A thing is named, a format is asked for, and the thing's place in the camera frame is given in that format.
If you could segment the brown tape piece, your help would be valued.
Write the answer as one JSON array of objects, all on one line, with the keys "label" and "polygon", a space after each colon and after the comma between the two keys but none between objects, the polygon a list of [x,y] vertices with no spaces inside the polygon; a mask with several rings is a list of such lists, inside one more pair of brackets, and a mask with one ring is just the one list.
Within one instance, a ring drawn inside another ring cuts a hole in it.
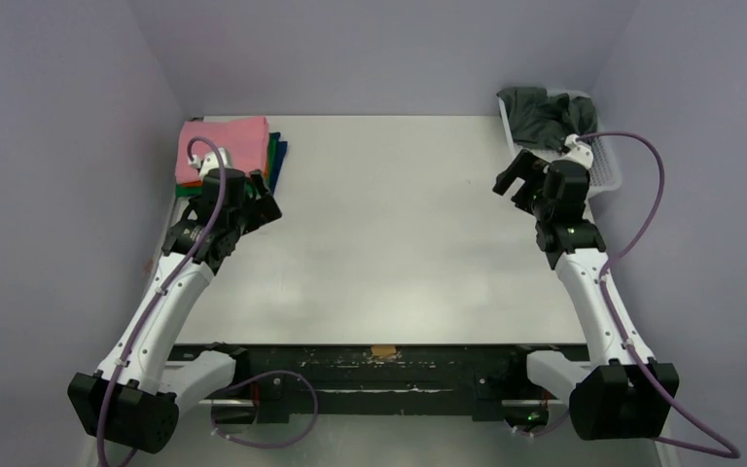
[{"label": "brown tape piece", "polygon": [[373,345],[371,357],[375,360],[388,360],[395,358],[399,353],[395,345]]}]

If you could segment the white plastic basket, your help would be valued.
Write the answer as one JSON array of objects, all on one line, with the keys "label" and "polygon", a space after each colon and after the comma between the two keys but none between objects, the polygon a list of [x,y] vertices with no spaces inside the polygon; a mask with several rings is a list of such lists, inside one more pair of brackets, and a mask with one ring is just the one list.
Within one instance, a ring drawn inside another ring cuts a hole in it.
[{"label": "white plastic basket", "polygon": [[[585,97],[590,96],[582,91],[579,90],[560,90],[560,89],[548,89],[549,93],[561,93],[561,92],[568,92],[572,96],[581,95]],[[511,132],[509,129],[509,123],[508,119],[505,116],[505,106],[503,102],[497,97],[498,106],[499,106],[499,114],[500,119],[502,123],[502,127],[505,133],[505,137],[509,146],[509,149],[511,151],[511,154],[513,156],[516,156],[517,153],[520,150],[526,149],[522,146],[517,145],[511,136]],[[598,130],[601,131],[604,129],[604,125],[601,123],[599,117],[598,117]],[[590,191],[589,194],[593,197],[595,195],[605,193],[605,192],[613,192],[617,190],[622,185],[622,173],[620,171],[619,163],[617,161],[617,158],[614,154],[613,149],[611,148],[611,143],[603,138],[592,138],[590,140],[587,140],[585,142],[586,145],[588,145],[591,148],[592,154],[593,154],[593,163],[589,170],[590,173]],[[534,149],[527,149],[539,158],[547,161],[552,162],[556,159],[558,159],[560,156],[563,155],[563,149],[564,146],[559,151],[550,151],[550,150],[534,150]]]}]

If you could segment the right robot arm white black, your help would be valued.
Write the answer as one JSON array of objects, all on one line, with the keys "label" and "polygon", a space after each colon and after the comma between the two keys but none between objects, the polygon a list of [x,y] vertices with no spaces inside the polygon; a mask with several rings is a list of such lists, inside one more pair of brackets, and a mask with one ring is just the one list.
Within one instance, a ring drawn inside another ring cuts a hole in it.
[{"label": "right robot arm white black", "polygon": [[672,364],[656,360],[604,269],[606,244],[586,216],[591,161],[585,144],[552,162],[522,149],[496,178],[498,195],[521,180],[511,201],[536,220],[537,245],[570,297],[590,363],[584,368],[557,351],[538,350],[510,366],[507,382],[521,396],[548,390],[566,404],[583,440],[655,438],[679,376]]}]

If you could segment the green folded t shirt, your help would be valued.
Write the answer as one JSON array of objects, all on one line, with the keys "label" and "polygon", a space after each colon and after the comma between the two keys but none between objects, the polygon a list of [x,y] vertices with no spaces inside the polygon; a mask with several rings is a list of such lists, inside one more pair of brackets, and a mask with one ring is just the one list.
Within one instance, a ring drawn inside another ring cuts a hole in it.
[{"label": "green folded t shirt", "polygon": [[[274,193],[283,162],[287,155],[288,142],[282,139],[280,132],[272,132],[268,136],[265,179],[270,191]],[[177,184],[174,189],[174,195],[177,198],[193,197],[201,192],[201,185],[200,181]]]}]

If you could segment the dark grey t shirt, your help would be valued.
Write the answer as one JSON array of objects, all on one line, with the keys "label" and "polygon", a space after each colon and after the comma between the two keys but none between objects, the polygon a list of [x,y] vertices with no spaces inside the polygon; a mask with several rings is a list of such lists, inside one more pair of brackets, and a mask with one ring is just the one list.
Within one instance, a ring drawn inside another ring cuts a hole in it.
[{"label": "dark grey t shirt", "polygon": [[598,130],[589,97],[537,87],[505,88],[496,95],[505,106],[513,141],[526,149],[559,151],[567,136]]}]

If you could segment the orange folded t shirt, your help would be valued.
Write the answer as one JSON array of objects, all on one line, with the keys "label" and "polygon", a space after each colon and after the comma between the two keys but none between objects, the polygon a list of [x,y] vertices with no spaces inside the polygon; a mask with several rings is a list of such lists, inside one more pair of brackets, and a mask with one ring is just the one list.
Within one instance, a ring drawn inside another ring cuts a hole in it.
[{"label": "orange folded t shirt", "polygon": [[[267,182],[268,180],[271,179],[271,173],[268,172],[267,170],[265,170],[263,172],[263,177],[264,177],[265,181]],[[200,188],[202,186],[202,181],[201,180],[195,180],[195,181],[190,181],[190,182],[182,182],[182,183],[178,183],[177,186],[178,187],[188,188],[188,189],[189,188]]]}]

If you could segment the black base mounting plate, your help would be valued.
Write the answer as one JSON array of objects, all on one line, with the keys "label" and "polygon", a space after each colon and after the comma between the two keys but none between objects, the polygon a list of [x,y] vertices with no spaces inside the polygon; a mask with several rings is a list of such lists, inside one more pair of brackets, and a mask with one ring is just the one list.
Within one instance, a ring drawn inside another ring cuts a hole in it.
[{"label": "black base mounting plate", "polygon": [[364,345],[225,344],[243,389],[219,389],[207,405],[220,424],[286,423],[293,415],[467,416],[542,425],[554,403],[528,381],[534,345],[398,345],[375,360]]}]

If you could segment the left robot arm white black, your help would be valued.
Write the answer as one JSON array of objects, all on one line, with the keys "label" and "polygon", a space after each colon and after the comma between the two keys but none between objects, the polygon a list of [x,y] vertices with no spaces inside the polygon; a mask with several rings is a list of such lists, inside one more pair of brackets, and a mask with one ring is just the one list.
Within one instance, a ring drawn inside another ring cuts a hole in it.
[{"label": "left robot arm white black", "polygon": [[178,335],[202,292],[240,238],[280,219],[259,169],[202,160],[201,190],[165,235],[157,268],[139,308],[110,353],[90,375],[77,373],[68,398],[88,435],[157,453],[182,415],[220,390],[237,398],[251,372],[239,349],[214,343],[179,369],[167,367]]}]

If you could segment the blue folded t shirt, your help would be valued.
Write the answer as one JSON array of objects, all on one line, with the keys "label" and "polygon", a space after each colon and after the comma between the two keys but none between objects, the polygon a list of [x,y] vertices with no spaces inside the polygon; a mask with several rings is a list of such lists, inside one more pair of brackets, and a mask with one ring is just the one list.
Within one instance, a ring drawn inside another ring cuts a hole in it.
[{"label": "blue folded t shirt", "polygon": [[287,153],[288,142],[281,139],[280,132],[272,132],[269,135],[267,147],[267,171],[271,173],[271,179],[267,182],[273,193],[275,192]]}]

